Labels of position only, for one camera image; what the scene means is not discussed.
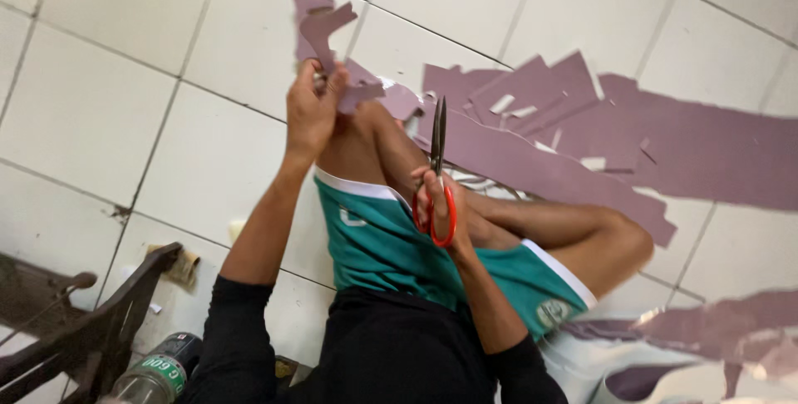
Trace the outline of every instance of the black shirt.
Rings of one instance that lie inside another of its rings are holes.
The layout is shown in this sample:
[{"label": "black shirt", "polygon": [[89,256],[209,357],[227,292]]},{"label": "black shirt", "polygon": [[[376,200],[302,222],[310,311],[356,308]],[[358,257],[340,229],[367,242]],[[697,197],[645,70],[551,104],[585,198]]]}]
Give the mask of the black shirt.
[{"label": "black shirt", "polygon": [[318,367],[275,396],[274,349],[264,308],[272,288],[219,276],[204,350],[180,402],[502,402],[566,404],[531,337],[485,355],[473,325],[438,304],[398,292],[339,291]]}]

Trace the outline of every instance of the green shorts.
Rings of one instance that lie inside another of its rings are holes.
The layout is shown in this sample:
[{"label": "green shorts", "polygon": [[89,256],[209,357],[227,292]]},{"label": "green shorts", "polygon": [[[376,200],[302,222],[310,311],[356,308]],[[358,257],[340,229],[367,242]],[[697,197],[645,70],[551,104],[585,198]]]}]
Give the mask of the green shorts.
[{"label": "green shorts", "polygon": [[[335,287],[400,291],[457,310],[466,303],[454,263],[413,223],[393,188],[348,181],[316,168],[330,235]],[[534,339],[596,304],[573,273],[531,240],[510,250],[476,249]]]}]

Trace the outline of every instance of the shorts logo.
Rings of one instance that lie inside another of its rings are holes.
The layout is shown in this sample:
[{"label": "shorts logo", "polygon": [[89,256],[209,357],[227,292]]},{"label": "shorts logo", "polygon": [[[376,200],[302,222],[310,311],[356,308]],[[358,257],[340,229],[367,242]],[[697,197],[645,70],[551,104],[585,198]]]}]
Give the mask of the shorts logo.
[{"label": "shorts logo", "polygon": [[571,315],[571,305],[562,299],[551,298],[542,302],[536,311],[538,319],[546,328],[554,328]]},{"label": "shorts logo", "polygon": [[341,221],[348,227],[364,227],[367,225],[363,219],[350,219],[349,210],[341,206]]}]

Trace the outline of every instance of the bottle label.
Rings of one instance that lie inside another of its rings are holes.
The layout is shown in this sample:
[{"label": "bottle label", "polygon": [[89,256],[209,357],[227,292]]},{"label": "bottle label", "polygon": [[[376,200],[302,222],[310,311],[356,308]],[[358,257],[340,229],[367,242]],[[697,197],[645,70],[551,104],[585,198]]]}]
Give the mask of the bottle label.
[{"label": "bottle label", "polygon": [[186,370],[175,359],[168,356],[147,356],[139,363],[139,368],[150,370],[163,376],[175,391],[175,396],[180,395],[186,386]]}]

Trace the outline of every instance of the black sleeve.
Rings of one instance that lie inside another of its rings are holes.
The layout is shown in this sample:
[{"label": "black sleeve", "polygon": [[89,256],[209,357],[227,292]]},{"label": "black sleeve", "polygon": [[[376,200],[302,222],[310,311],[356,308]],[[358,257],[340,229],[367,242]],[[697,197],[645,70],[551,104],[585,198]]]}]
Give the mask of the black sleeve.
[{"label": "black sleeve", "polygon": [[274,398],[274,349],[264,322],[271,291],[271,286],[216,277],[203,352],[181,403],[267,402]]},{"label": "black sleeve", "polygon": [[546,372],[544,359],[531,335],[509,350],[489,355],[488,367],[501,384],[502,404],[568,403],[559,384]]}]

